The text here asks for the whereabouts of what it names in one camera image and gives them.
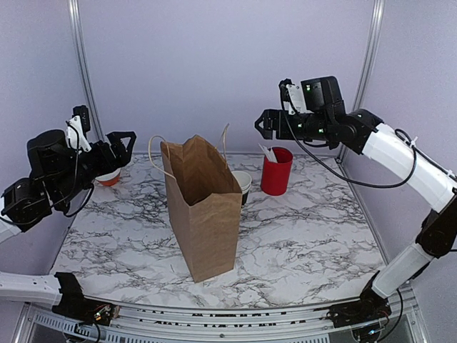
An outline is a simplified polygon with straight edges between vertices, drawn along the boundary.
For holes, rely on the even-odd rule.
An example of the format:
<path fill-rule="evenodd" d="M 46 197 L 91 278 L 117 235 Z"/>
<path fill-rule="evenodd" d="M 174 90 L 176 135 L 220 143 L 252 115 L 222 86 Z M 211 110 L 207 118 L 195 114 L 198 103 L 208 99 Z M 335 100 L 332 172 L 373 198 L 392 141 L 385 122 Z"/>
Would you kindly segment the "brown paper bag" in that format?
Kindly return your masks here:
<path fill-rule="evenodd" d="M 226 156 L 226 135 L 213 145 L 195 135 L 161 140 L 169 221 L 195 283 L 234 268 L 242 191 Z"/>

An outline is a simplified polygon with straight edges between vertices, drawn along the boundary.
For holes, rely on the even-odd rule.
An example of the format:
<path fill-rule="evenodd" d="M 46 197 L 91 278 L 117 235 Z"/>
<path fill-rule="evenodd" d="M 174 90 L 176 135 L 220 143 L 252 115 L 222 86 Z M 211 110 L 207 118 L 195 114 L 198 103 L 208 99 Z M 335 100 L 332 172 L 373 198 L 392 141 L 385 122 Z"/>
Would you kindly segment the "orange object behind left arm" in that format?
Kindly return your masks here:
<path fill-rule="evenodd" d="M 105 187 L 111 187 L 120 180 L 121 169 L 118 168 L 115 171 L 101 175 L 96 178 L 96 181 Z"/>

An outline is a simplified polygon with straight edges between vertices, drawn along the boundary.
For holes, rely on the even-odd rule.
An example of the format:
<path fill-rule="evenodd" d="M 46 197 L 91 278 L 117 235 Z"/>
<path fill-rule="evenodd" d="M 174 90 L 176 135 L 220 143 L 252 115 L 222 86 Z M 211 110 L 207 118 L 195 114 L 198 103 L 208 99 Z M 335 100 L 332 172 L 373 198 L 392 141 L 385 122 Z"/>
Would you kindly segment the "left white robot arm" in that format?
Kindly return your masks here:
<path fill-rule="evenodd" d="M 89 110 L 76 106 L 66 129 L 45 131 L 27 142 L 28 177 L 1 195 L 1 241 L 25 233 L 53 212 L 72 218 L 71 201 L 82 191 L 94 191 L 94 181 L 125 167 L 133 154 L 136 134 L 113 131 L 106 141 L 91 143 Z M 57 314 L 88 321 L 102 319 L 104 304 L 84 296 L 72 273 L 48 275 L 1 273 L 1 298 L 47 305 Z"/>

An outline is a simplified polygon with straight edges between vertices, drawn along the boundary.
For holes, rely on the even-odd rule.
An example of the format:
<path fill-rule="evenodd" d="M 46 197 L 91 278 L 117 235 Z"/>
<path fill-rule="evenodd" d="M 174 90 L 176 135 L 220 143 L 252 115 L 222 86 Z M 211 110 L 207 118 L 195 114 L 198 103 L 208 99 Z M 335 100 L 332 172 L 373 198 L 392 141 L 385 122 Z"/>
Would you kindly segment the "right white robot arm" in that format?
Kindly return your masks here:
<path fill-rule="evenodd" d="M 353 153 L 390 171 L 394 184 L 369 184 L 345 178 L 345 182 L 372 189 L 408 187 L 416 196 L 407 219 L 421 228 L 417 236 L 361 291 L 358 299 L 333 305 L 328 316 L 337 321 L 368 320 L 390 314 L 388 298 L 418 277 L 429 265 L 451 252 L 456 240 L 456 174 L 424 154 L 416 140 L 394 129 L 366 109 L 346 111 L 334 76 L 278 84 L 280 109 L 266 109 L 255 121 L 264 139 L 294 141 L 308 153 L 308 145 L 334 149 L 344 145 Z"/>

